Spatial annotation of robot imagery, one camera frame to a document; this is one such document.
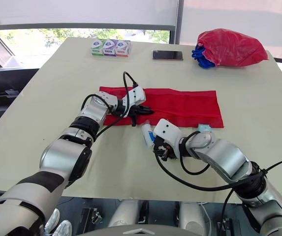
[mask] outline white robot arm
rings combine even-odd
[[[256,231],[264,236],[282,236],[282,196],[265,177],[266,173],[261,172],[255,162],[250,162],[237,146],[216,138],[212,132],[195,132],[186,137],[178,127],[165,119],[159,121],[154,135],[157,159],[180,158],[184,169],[183,156],[200,159],[228,183],[222,189],[203,188],[182,181],[183,184],[202,191],[231,187],[242,200],[245,214]],[[180,181],[160,161],[159,164],[171,177]]]
[[[132,81],[133,89],[123,99],[101,91],[88,96],[91,100],[85,99],[74,122],[44,150],[39,172],[19,181],[0,197],[0,236],[43,235],[63,190],[84,174],[91,146],[105,130],[97,133],[106,115],[114,114],[119,120],[128,116],[130,109],[138,110],[137,105],[146,100],[143,89]]]

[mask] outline white shoe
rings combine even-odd
[[[62,221],[52,236],[72,236],[72,224],[68,220]]]
[[[45,233],[49,234],[58,225],[59,220],[60,220],[60,212],[58,209],[54,209],[46,226],[44,227]]]

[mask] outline black cable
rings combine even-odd
[[[61,205],[61,204],[64,204],[64,203],[68,203],[69,201],[72,201],[73,198],[75,198],[75,197],[72,197],[72,198],[70,198],[70,199],[68,199],[68,200],[66,200],[66,201],[64,201],[64,202],[61,202],[61,203],[57,204],[57,206],[58,206],[58,205]]]
[[[90,97],[97,97],[97,98],[99,98],[107,106],[108,110],[111,111],[111,107],[109,106],[109,104],[102,97],[98,96],[97,94],[90,94],[87,97],[85,97],[85,99],[84,99],[84,101],[82,103],[81,110],[83,110],[83,108],[85,107],[85,103],[87,102],[87,100]]]
[[[206,191],[206,192],[215,192],[215,191],[222,191],[222,190],[225,190],[225,189],[229,189],[229,188],[234,188],[234,187],[237,187],[239,185],[242,185],[244,183],[247,183],[253,179],[256,179],[256,178],[263,178],[266,174],[267,174],[267,171],[266,170],[262,170],[260,171],[259,173],[257,174],[254,174],[253,176],[249,176],[243,180],[240,180],[238,182],[235,182],[235,183],[230,183],[230,184],[227,184],[227,185],[223,185],[223,186],[219,186],[219,187],[201,187],[201,186],[197,186],[197,185],[194,185],[194,184],[191,184],[191,183],[188,183],[186,181],[184,181],[183,179],[173,175],[171,172],[169,172],[164,166],[163,164],[161,163],[161,161],[159,160],[159,156],[157,155],[156,152],[154,152],[155,154],[155,157],[156,157],[156,161],[158,162],[159,166],[162,168],[163,171],[165,171],[166,174],[168,174],[170,177],[172,177],[174,180],[184,184],[185,186],[188,186],[190,188],[193,188],[193,189],[196,189],[196,190],[200,190],[200,191]],[[279,163],[275,164],[272,166],[273,167],[276,167],[277,165],[281,164],[282,161],[280,161]]]
[[[189,140],[189,138],[191,138],[193,135],[196,135],[196,134],[198,134],[198,133],[200,133],[200,131],[195,131],[195,132],[191,133],[188,137],[184,138],[183,141],[182,141],[182,143],[181,143],[181,147],[180,147],[180,149],[179,149],[179,151],[180,151],[180,164],[181,164],[181,167],[182,167],[182,169],[183,169],[187,174],[192,175],[192,176],[200,175],[200,174],[206,172],[207,169],[210,167],[210,164],[207,164],[206,167],[204,167],[204,169],[202,169],[201,171],[198,171],[198,172],[191,172],[191,171],[189,171],[189,170],[185,167],[185,165],[184,165],[183,153],[184,153],[184,150],[185,150],[185,148],[186,148],[186,142]],[[194,150],[192,150],[192,152],[193,152],[193,154],[195,155],[195,157],[197,157],[198,159],[200,159],[199,156],[195,153]]]
[[[129,78],[132,80],[133,82],[133,88],[137,87],[138,84],[135,82],[135,80],[129,75],[129,73],[127,73],[126,71],[123,72],[123,82],[125,84],[125,93],[126,93],[126,109],[125,112],[114,122],[112,122],[110,125],[108,125],[107,127],[103,128],[97,135],[96,135],[96,139],[103,133],[105,132],[107,129],[109,129],[111,126],[115,125],[116,123],[118,123],[120,120],[122,120],[122,118],[128,113],[129,111],[129,106],[130,106],[130,97],[129,97],[129,91],[126,85],[126,78],[125,75],[128,75]]]
[[[221,209],[221,217],[220,217],[220,224],[219,224],[219,235],[222,234],[222,227],[223,227],[223,221],[224,221],[224,215],[225,215],[225,209],[226,209],[226,205],[227,205],[227,202],[230,198],[230,196],[232,195],[232,193],[234,192],[234,190],[232,189],[229,194],[227,195],[226,199],[225,199],[225,202],[224,202],[224,205],[223,205],[223,208]]]
[[[270,166],[270,167],[269,167],[269,168],[267,168],[266,170],[265,170],[265,169],[263,169],[263,171],[264,171],[264,172],[268,172],[269,170],[271,170],[272,168],[274,168],[274,167],[278,166],[279,164],[282,164],[282,161],[280,161],[280,162],[278,162],[278,163],[274,164],[273,166]]]

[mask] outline red towel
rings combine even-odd
[[[100,87],[100,91],[125,96],[125,88]],[[216,91],[182,92],[169,88],[145,88],[146,101],[144,106],[150,107],[154,113],[137,116],[137,124],[147,119],[151,125],[157,125],[160,119],[169,120],[179,127],[197,127],[198,124],[208,124],[212,128],[224,128],[221,119]],[[105,125],[114,122],[118,117],[107,115]],[[116,125],[130,125],[131,118],[123,118]]]

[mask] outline white table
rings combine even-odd
[[[68,38],[0,119],[0,190],[37,172],[42,151],[73,122],[85,96],[99,86],[122,87],[125,70],[144,88],[216,90],[225,126],[214,130],[217,137],[236,144],[262,168],[282,160],[282,72],[270,54],[270,60],[252,66],[203,69],[191,58],[192,46],[133,42],[129,58],[112,58],[90,55],[91,42]],[[184,61],[153,61],[157,49],[181,50]],[[187,134],[193,130],[183,128]],[[65,196],[223,202],[228,193],[201,192],[171,179],[146,148],[139,127],[112,127],[92,150],[86,173]],[[178,160],[164,164],[200,186],[225,184],[213,169],[192,177]],[[205,165],[189,158],[185,164],[193,171]],[[282,193],[282,165],[268,177]]]

